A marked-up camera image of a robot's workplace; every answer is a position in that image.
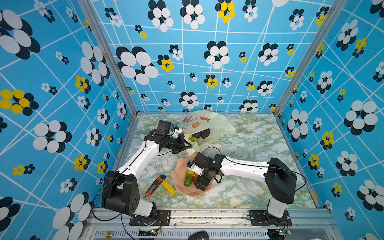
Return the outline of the translucent printed plastic bag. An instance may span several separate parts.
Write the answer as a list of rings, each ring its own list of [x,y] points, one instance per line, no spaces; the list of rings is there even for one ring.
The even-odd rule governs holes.
[[[207,110],[195,111],[183,117],[178,127],[183,131],[182,134],[184,134],[185,140],[193,145],[192,148],[187,149],[189,155],[201,152],[221,136],[234,134],[237,131],[227,117]],[[202,132],[205,129],[211,130],[206,139],[200,137],[198,143],[189,140],[189,138],[194,137],[195,133]]]

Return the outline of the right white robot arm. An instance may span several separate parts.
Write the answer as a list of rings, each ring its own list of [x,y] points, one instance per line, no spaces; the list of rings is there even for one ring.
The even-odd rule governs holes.
[[[198,175],[194,185],[203,192],[212,179],[218,184],[221,182],[217,179],[218,176],[237,176],[265,183],[271,194],[265,213],[267,218],[281,219],[287,205],[294,202],[297,173],[277,158],[271,158],[267,162],[249,162],[221,154],[211,158],[198,153],[188,161],[187,168]]]

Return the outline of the red yellow mango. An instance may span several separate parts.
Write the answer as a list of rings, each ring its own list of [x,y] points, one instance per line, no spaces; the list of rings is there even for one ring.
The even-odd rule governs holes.
[[[194,179],[193,179],[193,182],[195,182],[196,181],[196,179],[197,179],[197,177],[198,177],[199,175],[198,174],[195,174],[194,175]]]

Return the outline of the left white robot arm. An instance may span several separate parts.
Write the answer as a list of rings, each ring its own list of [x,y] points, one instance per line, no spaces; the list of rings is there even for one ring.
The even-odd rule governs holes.
[[[125,214],[156,219],[157,207],[141,198],[138,180],[150,163],[163,149],[177,155],[192,145],[185,140],[183,130],[167,121],[159,121],[158,127],[144,137],[139,150],[116,171],[108,171],[102,189],[102,208]]]

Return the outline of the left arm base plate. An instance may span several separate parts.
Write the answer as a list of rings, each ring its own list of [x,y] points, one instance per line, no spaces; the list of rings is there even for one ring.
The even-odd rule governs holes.
[[[130,226],[169,226],[171,210],[152,211],[149,216],[132,215]]]

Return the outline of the green lime fruit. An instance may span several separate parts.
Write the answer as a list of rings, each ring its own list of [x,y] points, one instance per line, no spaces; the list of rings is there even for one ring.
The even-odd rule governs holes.
[[[191,142],[196,142],[196,143],[199,142],[199,140],[198,140],[196,137],[191,137],[191,138],[189,138],[189,140],[190,140]]]

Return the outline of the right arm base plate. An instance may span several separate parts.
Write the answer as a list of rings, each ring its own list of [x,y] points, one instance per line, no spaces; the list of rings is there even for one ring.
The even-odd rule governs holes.
[[[287,210],[281,218],[270,215],[267,210],[250,210],[246,219],[253,227],[291,227],[293,225]]]

